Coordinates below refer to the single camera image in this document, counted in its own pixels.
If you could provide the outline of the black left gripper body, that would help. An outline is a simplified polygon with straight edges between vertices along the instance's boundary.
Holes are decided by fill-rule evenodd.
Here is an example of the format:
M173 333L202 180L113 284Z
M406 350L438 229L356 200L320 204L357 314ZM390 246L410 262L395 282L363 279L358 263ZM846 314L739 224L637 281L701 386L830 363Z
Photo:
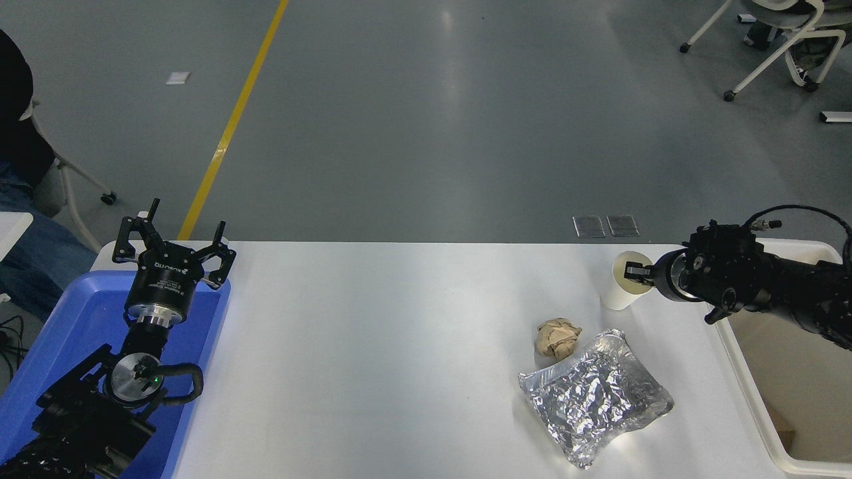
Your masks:
M187 315L196 286L204 276L196 251L167 243L164 251L151 248L140 254L138 270L125 302L129 315L140 315L147 306L165 307L175 315Z

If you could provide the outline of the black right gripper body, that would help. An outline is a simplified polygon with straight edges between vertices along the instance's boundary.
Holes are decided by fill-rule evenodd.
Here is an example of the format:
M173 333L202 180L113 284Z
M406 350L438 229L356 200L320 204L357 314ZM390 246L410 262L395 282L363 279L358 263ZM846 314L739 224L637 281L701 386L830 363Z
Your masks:
M665 298L675 298L676 292L672 286L672 265L676 260L676 252L670 251L656 261L652 266L652 283Z

